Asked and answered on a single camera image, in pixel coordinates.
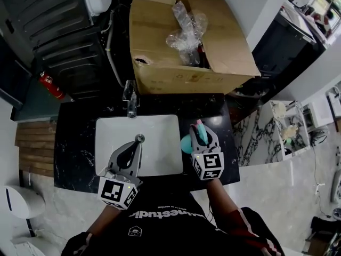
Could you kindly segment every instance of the plastic bag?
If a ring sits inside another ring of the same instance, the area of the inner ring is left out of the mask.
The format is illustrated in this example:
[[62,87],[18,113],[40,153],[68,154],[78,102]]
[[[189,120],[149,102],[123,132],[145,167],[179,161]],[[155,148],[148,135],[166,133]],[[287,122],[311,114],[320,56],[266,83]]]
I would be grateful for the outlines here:
[[198,46],[201,45],[201,38],[207,28],[207,18],[203,13],[187,13],[182,2],[173,6],[173,12],[182,29],[172,32],[166,43],[179,51],[186,66],[198,66]]

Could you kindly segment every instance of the white sink basin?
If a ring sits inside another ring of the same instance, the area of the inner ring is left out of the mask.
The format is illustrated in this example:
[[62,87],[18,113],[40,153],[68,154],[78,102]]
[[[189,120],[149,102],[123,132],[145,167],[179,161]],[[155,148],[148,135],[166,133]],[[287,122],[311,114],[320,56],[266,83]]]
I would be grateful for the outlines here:
[[142,134],[141,168],[138,176],[179,174],[183,172],[177,116],[138,116],[99,118],[96,122],[96,174],[104,176],[113,151]]

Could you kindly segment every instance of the fiducial marker cube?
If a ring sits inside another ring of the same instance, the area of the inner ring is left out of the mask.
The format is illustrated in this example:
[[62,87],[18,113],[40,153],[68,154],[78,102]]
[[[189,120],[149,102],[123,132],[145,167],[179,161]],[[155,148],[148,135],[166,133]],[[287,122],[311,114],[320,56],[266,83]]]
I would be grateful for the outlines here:
[[137,194],[135,184],[118,181],[106,177],[100,178],[97,198],[107,205],[120,210],[129,208]]
[[224,153],[192,154],[193,167],[201,180],[219,178],[224,171]]

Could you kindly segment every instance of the fire extinguisher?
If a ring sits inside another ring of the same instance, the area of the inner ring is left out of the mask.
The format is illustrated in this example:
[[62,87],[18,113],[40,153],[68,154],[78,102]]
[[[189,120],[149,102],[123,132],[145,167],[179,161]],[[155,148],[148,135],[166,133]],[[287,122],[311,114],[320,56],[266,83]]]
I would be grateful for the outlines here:
[[41,72],[39,81],[54,95],[57,99],[61,100],[65,97],[65,93],[61,89],[53,84],[53,78],[46,74],[44,71]]

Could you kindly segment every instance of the white pipe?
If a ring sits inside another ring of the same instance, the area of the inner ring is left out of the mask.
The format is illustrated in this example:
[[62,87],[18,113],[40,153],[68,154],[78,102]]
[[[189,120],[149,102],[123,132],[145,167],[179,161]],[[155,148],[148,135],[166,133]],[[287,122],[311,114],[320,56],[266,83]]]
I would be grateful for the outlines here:
[[113,60],[112,60],[111,53],[110,53],[112,34],[113,34],[113,23],[112,23],[111,26],[110,26],[109,36],[108,36],[108,40],[107,40],[107,47],[105,48],[105,51],[107,52],[107,57],[108,57],[108,60],[109,60],[109,62],[110,62],[112,71],[113,71],[113,73],[114,73],[115,76],[116,76],[117,82],[119,83],[119,85],[120,85],[121,87],[124,87],[124,85],[123,85],[121,79],[120,79],[119,76],[118,76],[117,69],[116,69],[116,67],[115,67],[115,64],[114,64],[114,62],[113,62]]

